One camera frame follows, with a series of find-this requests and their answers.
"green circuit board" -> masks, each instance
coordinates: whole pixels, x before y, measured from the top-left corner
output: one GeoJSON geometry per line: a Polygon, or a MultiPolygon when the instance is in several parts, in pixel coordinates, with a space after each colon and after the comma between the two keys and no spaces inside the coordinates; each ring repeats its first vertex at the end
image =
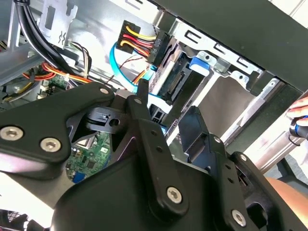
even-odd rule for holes
{"type": "Polygon", "coordinates": [[[110,159],[110,135],[105,132],[73,146],[66,164],[66,174],[74,183],[104,169],[110,159]]]}
{"type": "Polygon", "coordinates": [[[60,76],[60,75],[56,75],[54,78],[51,79],[51,83],[63,88],[63,89],[66,89],[66,86],[67,86],[67,82],[65,81],[64,77],[63,76],[60,76]]]}

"hand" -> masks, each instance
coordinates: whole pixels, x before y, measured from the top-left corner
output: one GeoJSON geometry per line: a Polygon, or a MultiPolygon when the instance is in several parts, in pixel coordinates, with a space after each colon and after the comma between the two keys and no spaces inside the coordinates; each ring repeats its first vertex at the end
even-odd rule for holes
{"type": "MultiPolygon", "coordinates": [[[[287,112],[287,116],[292,118],[308,116],[308,97],[298,100],[292,104],[290,111],[287,112]]],[[[299,126],[308,126],[308,118],[300,119],[296,123],[299,126]]]]}

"black mounting arm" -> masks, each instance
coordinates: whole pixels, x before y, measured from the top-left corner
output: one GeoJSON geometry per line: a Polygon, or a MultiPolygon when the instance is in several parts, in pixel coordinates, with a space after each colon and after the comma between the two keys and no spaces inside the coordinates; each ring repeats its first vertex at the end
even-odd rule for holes
{"type": "Polygon", "coordinates": [[[62,196],[52,230],[305,230],[245,155],[225,152],[196,107],[179,127],[188,162],[199,168],[174,161],[147,94],[143,79],[126,99],[91,83],[1,113],[0,170],[55,178],[71,145],[105,131],[111,163],[62,196]]]}

